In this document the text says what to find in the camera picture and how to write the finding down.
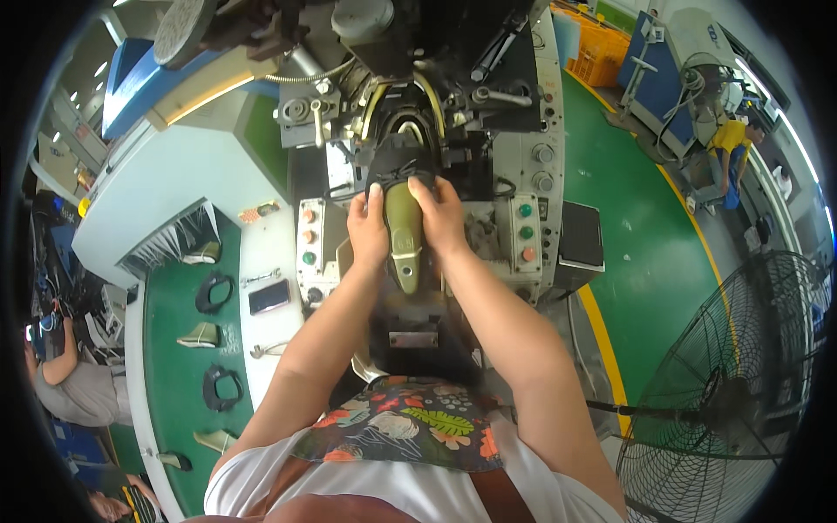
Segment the man in yellow shirt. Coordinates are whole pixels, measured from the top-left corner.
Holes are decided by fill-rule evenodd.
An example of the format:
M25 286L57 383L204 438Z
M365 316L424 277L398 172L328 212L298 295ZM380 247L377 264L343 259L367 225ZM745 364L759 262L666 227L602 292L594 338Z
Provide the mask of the man in yellow shirt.
M741 190L741 178L747 165L747 156L752 144L762 143L764 129L754 121L750 124L738 120L729 120L715 133L706 150L708 152L709 167L712 173L712 184L696 189L686 198L686 208L694 214L696 204L701 204L712 216L715 216L715 204L723 200L729 191L730 184L730 155L738 146L744 146L744 154L736 167L737 177L735 191Z

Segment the knob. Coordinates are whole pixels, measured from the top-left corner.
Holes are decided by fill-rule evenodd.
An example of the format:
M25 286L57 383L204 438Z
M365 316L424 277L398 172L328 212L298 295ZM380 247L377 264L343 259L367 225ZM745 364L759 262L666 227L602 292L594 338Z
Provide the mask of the knob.
M531 152L540 163L549 163L555 159L555 152L545 143L537 144Z
M308 289L308 303L320 303L322 301L322 291L316 287Z
M531 182L534 184L535 189L540 192L552 192L552 188L555 187L552 176L546 171L536 172L535 176L531 178Z

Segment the hand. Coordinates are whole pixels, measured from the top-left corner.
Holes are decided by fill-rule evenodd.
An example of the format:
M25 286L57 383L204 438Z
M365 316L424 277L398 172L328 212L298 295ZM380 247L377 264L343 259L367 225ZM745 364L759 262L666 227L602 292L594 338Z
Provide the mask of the hand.
M354 264L381 269L389 254L389 234L383 224L383 190L380 183L373 183L369 188L368 202L363 192L352 199L347 226L355 254Z
M424 213L424 237L444 264L452 254L470 250L465 240L465 224L462 202L454 186L442 177L436 177L438 202L418 178L408 181L410 194Z

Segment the person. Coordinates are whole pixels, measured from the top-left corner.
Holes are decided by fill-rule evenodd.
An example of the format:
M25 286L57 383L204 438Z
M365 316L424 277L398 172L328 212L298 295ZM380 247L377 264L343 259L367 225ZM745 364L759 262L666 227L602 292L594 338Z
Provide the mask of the person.
M160 511L160 501L154 491L139 476L126 474L128 485L122 486L117 498L108 497L98 490L88 489L87 499L99 517L110 523L122 520L136 523L162 523L165 521Z
M38 400L56 418L84 427L112 423L133 425L126 379L114 377L105 365L79 361L73 320L64 325L64 353L40 363L28 340L23 339L26 367Z
M732 151L738 146L744 146L741 159L733 166L737 173L735 188L741 192L741 179L752 144L760 144L764 139L762 125L754 121L745 124L738 120L728 120L709 140L706 148L712 184L693 190L686 198L686 208L694 214L697 204L703 206L709 214L715 216L715 204L723 200L730 187L729 173Z
M351 202L352 267L285 348L264 401L215 464L195 522L625 518L562 338L470 250L449 182L435 179L438 201L415 177L408 187L442 274L511 387L517 425L479 388L432 377L379 378L323 415L384 276L375 183L368 201Z
M776 160L773 163L773 172L770 174L773 175L773 179L776 180L776 184L779 185L779 191L782 193L782 197L785 202L787 202L788 198L790 198L790 193L793 191L793 183L790 181L790 172L787 169L782 169L782 164L779 160Z

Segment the electric fan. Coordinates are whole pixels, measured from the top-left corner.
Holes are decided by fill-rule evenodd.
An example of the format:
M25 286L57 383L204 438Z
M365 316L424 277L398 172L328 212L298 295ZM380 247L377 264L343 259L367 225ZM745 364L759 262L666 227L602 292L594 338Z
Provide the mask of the electric fan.
M735 521L773 475L802 416L813 358L814 267L757 254L669 349L631 416L616 473L631 521Z

